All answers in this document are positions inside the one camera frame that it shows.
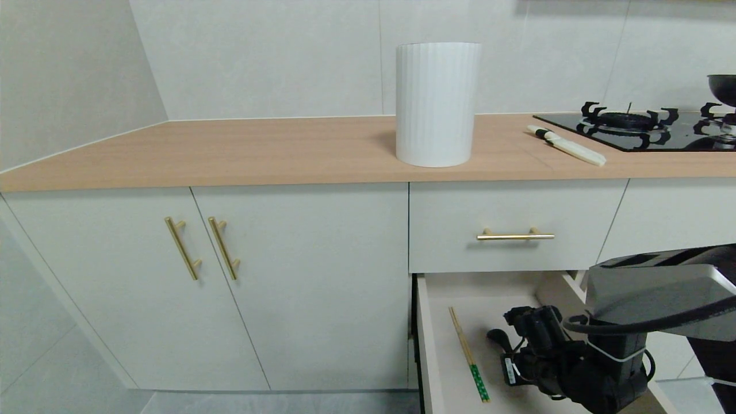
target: ribbed white vase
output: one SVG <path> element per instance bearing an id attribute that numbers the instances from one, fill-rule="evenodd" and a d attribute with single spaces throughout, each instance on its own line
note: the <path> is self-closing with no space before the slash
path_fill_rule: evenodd
<path id="1" fill-rule="evenodd" d="M 396 48 L 396 156 L 417 166 L 470 159 L 481 45 L 413 43 Z"/>

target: green patterned chopstick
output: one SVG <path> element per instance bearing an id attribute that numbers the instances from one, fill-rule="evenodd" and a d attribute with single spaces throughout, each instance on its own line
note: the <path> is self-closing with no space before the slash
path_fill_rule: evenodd
<path id="1" fill-rule="evenodd" d="M 486 386 L 483 384 L 483 379 L 481 378 L 481 372 L 478 371 L 478 366 L 475 364 L 475 360 L 473 359 L 473 354 L 470 353 L 470 347 L 467 345 L 467 339 L 465 339 L 465 334 L 462 332 L 462 327 L 460 327 L 460 322 L 458 321 L 457 315 L 455 315 L 455 308 L 450 306 L 450 316 L 453 319 L 453 324 L 455 325 L 455 331 L 458 333 L 458 339 L 460 339 L 460 346 L 462 346 L 462 351 L 465 354 L 465 360 L 467 361 L 467 364 L 470 366 L 470 373 L 473 375 L 473 380 L 475 380 L 475 387 L 478 388 L 478 394 L 481 396 L 482 402 L 491 402 L 491 398 L 488 397 L 488 391 L 486 391 Z"/>

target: black glass cooktop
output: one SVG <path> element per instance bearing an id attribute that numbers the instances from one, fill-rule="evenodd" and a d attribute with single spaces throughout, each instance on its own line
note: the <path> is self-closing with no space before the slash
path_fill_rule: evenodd
<path id="1" fill-rule="evenodd" d="M 589 102 L 582 113 L 549 113 L 534 118 L 579 133 L 627 152 L 736 151 L 736 136 L 723 134 L 723 117 L 663 108 L 647 113 L 611 113 L 596 110 Z"/>

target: knife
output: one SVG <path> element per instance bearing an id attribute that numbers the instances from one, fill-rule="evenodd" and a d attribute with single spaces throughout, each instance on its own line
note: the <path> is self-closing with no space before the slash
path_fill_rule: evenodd
<path id="1" fill-rule="evenodd" d="M 596 151 L 583 147 L 576 142 L 568 141 L 547 128 L 528 125 L 527 129 L 537 137 L 547 141 L 551 146 L 562 152 L 566 152 L 575 158 L 596 166 L 603 166 L 606 163 L 606 157 L 604 157 L 603 154 L 599 154 Z"/>

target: gold handle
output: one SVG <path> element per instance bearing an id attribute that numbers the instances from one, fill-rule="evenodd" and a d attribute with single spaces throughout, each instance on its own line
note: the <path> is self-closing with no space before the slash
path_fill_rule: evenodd
<path id="1" fill-rule="evenodd" d="M 554 234 L 540 233 L 536 227 L 532 227 L 528 234 L 493 234 L 491 229 L 485 228 L 483 234 L 475 236 L 476 240 L 552 240 Z"/>
<path id="2" fill-rule="evenodd" d="M 197 259 L 193 262 L 189 258 L 189 255 L 186 253 L 186 249 L 184 248 L 184 244 L 182 244 L 182 241 L 179 238 L 179 232 L 177 231 L 179 228 L 184 227 L 186 225 L 186 222 L 182 220 L 177 224 L 174 224 L 174 220 L 172 220 L 171 217 L 167 217 L 163 219 L 163 221 L 166 222 L 166 227 L 168 227 L 169 231 L 171 231 L 171 237 L 174 237 L 174 243 L 176 243 L 177 248 L 179 249 L 179 253 L 181 253 L 182 259 L 184 259 L 184 263 L 186 263 L 186 268 L 189 269 L 189 274 L 191 275 L 191 278 L 193 280 L 197 280 L 197 268 L 202 264 L 202 260 Z"/>
<path id="3" fill-rule="evenodd" d="M 215 217 L 210 217 L 208 222 L 210 222 L 212 232 L 215 234 L 215 240 L 217 240 L 217 245 L 220 247 L 222 257 L 225 259 L 225 262 L 227 262 L 227 269 L 230 271 L 230 278 L 236 281 L 238 280 L 238 275 L 235 273 L 235 268 L 240 265 L 240 259 L 230 260 L 230 254 L 227 252 L 225 243 L 222 241 L 222 235 L 220 234 L 220 230 L 225 229 L 227 222 L 224 220 L 217 222 Z"/>

